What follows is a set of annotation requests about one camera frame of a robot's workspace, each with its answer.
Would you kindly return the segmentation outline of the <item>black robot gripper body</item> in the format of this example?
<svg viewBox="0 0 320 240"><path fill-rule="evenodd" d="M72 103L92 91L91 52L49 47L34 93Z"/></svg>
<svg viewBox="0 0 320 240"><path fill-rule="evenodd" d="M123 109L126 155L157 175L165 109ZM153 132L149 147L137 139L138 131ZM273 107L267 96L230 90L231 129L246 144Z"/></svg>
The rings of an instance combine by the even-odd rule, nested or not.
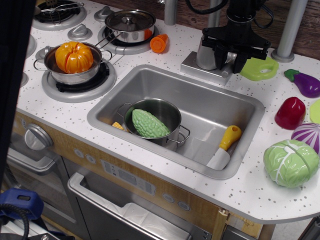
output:
<svg viewBox="0 0 320 240"><path fill-rule="evenodd" d="M250 58L264 60L271 42L259 36L251 25L236 26L228 24L221 27L207 27L202 30L202 45L216 53L234 53Z"/></svg>

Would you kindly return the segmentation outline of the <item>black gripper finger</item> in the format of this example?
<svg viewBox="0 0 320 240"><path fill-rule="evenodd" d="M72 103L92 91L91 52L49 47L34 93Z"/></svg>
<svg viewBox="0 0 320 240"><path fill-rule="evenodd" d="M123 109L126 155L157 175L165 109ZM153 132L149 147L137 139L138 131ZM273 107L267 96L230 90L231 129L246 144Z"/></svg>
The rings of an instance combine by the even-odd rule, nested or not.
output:
<svg viewBox="0 0 320 240"><path fill-rule="evenodd" d="M217 69L221 70L228 58L228 51L225 50L221 45L217 45L214 51L214 58L215 58L215 66Z"/></svg>
<svg viewBox="0 0 320 240"><path fill-rule="evenodd" d="M233 63L232 72L234 74L240 73L249 58L249 53L238 53Z"/></svg>

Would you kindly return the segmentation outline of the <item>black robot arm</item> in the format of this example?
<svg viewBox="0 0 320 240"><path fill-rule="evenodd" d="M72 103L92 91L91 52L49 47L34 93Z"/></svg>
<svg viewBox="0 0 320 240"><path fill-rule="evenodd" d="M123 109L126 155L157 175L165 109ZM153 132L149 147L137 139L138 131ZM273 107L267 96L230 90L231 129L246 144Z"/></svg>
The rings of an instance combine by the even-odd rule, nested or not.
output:
<svg viewBox="0 0 320 240"><path fill-rule="evenodd" d="M271 43L252 29L263 0L230 0L226 10L227 24L202 30L202 45L214 52L215 67L223 69L228 53L236 54L232 72L240 73L248 59L265 60Z"/></svg>

